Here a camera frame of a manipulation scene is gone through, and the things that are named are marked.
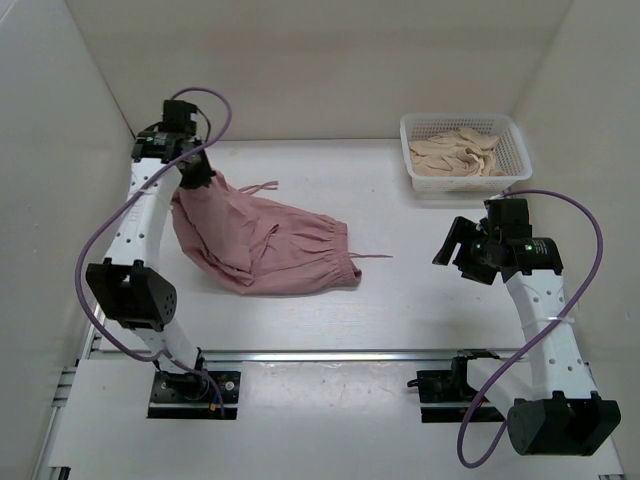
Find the pink trousers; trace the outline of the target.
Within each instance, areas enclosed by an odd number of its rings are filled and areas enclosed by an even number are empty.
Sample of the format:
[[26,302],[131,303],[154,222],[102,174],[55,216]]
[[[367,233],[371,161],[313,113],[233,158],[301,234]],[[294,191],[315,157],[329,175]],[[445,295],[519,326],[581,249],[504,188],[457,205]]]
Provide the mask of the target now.
[[301,296],[355,289],[362,272],[348,227],[236,189],[221,172],[206,186],[178,188],[171,201],[183,253],[224,289],[247,296]]

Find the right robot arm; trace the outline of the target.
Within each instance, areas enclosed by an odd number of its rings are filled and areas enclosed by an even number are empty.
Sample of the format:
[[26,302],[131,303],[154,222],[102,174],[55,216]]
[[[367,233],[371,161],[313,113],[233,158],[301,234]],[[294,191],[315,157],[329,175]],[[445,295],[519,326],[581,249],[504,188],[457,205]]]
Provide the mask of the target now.
[[458,216],[433,262],[455,265],[462,278],[490,285],[502,279],[519,316],[525,343],[508,359],[474,357],[449,375],[449,387],[470,400],[461,420],[457,455],[469,461],[464,438],[484,402],[503,417],[500,436],[508,436],[521,456],[593,455],[621,421],[619,406],[605,400],[583,360],[570,312],[593,281],[602,260],[603,240],[591,270],[573,297],[564,293],[563,263],[554,240],[536,237],[528,203],[497,196],[484,203],[479,221]]

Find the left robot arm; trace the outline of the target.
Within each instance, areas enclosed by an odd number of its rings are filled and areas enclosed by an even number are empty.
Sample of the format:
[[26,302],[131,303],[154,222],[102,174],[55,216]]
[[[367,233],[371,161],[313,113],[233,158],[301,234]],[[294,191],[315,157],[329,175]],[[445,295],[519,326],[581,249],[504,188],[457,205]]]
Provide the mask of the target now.
[[200,350],[175,319],[177,292],[159,273],[159,250],[171,199],[182,176],[174,166],[154,175],[182,153],[199,146],[196,105],[166,100],[157,126],[137,135],[132,151],[126,208],[100,263],[88,265],[86,282],[106,318],[136,335],[156,358],[157,368],[176,374],[175,388],[188,400],[206,395],[210,377]]

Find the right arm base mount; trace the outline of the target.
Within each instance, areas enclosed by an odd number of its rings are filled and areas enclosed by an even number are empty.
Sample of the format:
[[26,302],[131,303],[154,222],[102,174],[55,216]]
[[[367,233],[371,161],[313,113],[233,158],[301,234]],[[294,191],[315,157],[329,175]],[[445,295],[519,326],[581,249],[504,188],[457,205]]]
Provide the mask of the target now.
[[499,359],[488,350],[460,350],[446,367],[428,367],[416,372],[406,384],[416,390],[423,424],[459,424],[477,391],[467,383],[467,366],[471,360]]

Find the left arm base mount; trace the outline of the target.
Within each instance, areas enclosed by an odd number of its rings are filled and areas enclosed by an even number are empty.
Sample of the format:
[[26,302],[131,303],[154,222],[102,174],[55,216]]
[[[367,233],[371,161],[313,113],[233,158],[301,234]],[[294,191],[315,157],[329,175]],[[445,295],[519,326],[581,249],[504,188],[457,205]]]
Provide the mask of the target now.
[[163,371],[154,363],[149,395],[148,419],[236,420],[241,390],[241,372],[208,370],[201,374]]

